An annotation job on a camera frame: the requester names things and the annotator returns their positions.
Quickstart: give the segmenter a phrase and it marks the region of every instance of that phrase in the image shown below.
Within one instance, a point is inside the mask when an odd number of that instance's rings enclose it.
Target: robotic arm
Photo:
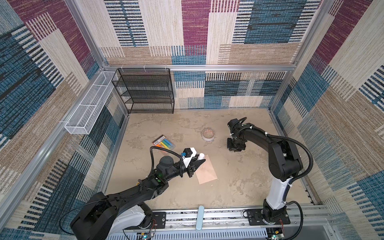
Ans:
[[[153,170],[152,149],[172,153],[180,161],[174,163],[171,157],[164,156]],[[151,147],[150,152],[152,170],[146,179],[139,180],[135,187],[116,194],[105,196],[102,192],[98,192],[85,204],[70,223],[78,240],[104,240],[109,234],[128,227],[146,228],[151,223],[152,211],[144,201],[162,194],[172,178],[183,177],[184,173],[192,177],[196,169],[205,162],[204,154],[196,156],[194,148],[184,149],[182,156],[160,147]]]
[[[243,124],[246,119],[232,119],[228,122],[231,138],[227,139],[227,148],[230,151],[242,151],[245,150],[245,143],[251,141],[268,152],[268,166],[273,180],[270,192],[263,203],[261,217],[265,224],[272,225],[283,218],[286,204],[296,203],[298,205],[295,201],[287,203],[286,196],[293,181],[305,176],[312,169],[313,159],[309,150],[302,143],[289,137],[270,135],[250,123]],[[302,147],[309,157],[309,166],[302,174],[299,174],[299,171],[303,169],[303,163],[296,145]],[[297,236],[302,222],[301,220],[296,234],[289,239]]]

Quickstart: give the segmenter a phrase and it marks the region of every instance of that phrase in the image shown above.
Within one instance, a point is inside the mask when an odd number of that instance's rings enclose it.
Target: white wire basket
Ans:
[[[89,134],[113,89],[115,72],[103,71],[88,90],[81,103],[65,124],[70,134]]]

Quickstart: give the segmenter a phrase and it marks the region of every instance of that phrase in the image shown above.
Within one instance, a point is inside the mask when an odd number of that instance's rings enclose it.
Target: pack of markers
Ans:
[[[171,141],[169,141],[164,135],[161,135],[152,143],[157,147],[162,147],[168,150],[173,150],[175,148],[175,145],[171,143]]]

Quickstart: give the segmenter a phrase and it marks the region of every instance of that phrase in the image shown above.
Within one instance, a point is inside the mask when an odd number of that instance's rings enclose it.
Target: paper scrap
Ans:
[[[206,155],[204,158],[205,162],[201,164],[195,172],[199,184],[217,179],[217,175],[215,173],[214,167],[212,166],[211,160],[209,159],[209,156]]]

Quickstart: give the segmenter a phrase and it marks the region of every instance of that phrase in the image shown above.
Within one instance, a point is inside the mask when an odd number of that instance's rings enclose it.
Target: wire mesh basket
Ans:
[[[70,134],[89,134],[113,89],[115,72],[103,71],[65,124]]]
[[[113,85],[129,113],[173,113],[173,95],[168,68],[119,68]]]

